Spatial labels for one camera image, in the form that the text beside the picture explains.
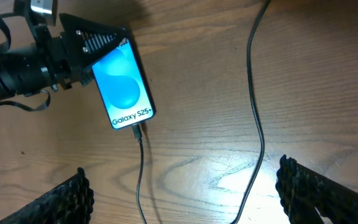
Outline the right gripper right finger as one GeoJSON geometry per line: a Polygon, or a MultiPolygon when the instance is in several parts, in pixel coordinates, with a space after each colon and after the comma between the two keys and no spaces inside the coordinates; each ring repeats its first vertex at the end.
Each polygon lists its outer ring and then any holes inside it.
{"type": "Polygon", "coordinates": [[[290,223],[358,223],[358,193],[297,163],[280,158],[275,188],[290,223]]]}

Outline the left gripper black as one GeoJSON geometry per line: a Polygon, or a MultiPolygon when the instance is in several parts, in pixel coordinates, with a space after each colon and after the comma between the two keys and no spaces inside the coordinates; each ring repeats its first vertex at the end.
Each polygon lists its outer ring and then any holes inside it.
{"type": "Polygon", "coordinates": [[[118,48],[126,38],[126,30],[82,19],[67,13],[60,13],[63,32],[52,37],[48,25],[55,25],[56,15],[49,18],[35,12],[24,14],[35,40],[36,51],[50,75],[49,85],[59,84],[64,90],[73,83],[88,85],[94,75],[87,67],[101,60],[118,48]]]}

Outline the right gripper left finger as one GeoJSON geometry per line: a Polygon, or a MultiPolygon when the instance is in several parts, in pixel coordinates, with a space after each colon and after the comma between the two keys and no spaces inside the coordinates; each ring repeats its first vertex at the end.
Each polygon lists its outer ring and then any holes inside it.
{"type": "Polygon", "coordinates": [[[88,224],[94,191],[83,168],[33,202],[0,220],[0,224],[88,224]]]}

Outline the blue Galaxy smartphone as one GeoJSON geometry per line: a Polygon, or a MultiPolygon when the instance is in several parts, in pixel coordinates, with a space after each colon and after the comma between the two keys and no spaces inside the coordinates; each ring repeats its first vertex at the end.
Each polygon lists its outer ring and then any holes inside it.
{"type": "Polygon", "coordinates": [[[155,106],[133,41],[125,42],[92,66],[113,129],[148,120],[155,106]]]}

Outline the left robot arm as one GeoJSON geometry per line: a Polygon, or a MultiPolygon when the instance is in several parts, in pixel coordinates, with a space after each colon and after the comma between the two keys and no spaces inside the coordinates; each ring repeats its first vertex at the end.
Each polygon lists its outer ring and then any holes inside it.
{"type": "Polygon", "coordinates": [[[86,86],[94,75],[91,67],[126,42],[127,31],[70,14],[59,15],[63,32],[52,37],[46,26],[35,28],[35,43],[0,54],[0,106],[32,108],[10,99],[46,91],[70,89],[76,82],[86,86]]]}

